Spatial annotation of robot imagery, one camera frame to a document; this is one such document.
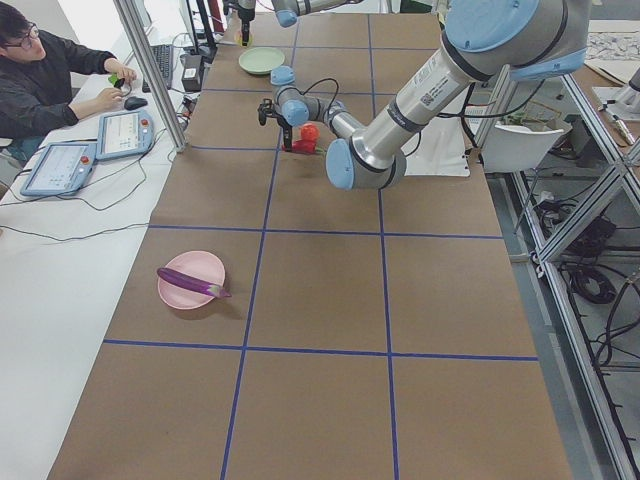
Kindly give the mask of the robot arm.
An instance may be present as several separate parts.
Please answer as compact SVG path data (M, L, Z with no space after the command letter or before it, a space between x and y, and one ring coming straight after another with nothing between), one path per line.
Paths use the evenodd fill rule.
M344 5L358 4L358 1L339 0L272 0L271 7L281 27L293 26L299 17L323 10L331 10ZM243 24L248 25L255 19L257 1L238 0L224 1L223 14L227 16L231 10L237 13Z
M291 130L324 123L336 138L325 157L331 183L340 189L384 189L405 174L402 147L418 135L470 84L485 82L509 66L514 81L571 73L585 60L589 1L453 1L440 47L364 126L337 100L305 95L289 66L270 74L273 96L258 107L273 118L291 150Z

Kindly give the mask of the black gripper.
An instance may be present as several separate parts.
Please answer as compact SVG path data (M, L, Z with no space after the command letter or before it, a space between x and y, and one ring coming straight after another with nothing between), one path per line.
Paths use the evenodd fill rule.
M268 119L274 119L282 129L282 149L284 151L292 150L292 127L286 124L283 115L278 111L274 102L265 98L257 108L258 122L260 126L265 126Z

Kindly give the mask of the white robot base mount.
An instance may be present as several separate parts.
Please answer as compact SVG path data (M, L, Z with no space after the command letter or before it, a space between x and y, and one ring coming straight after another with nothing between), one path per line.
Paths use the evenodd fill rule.
M460 119L433 119L403 147L406 176L468 177L470 169Z

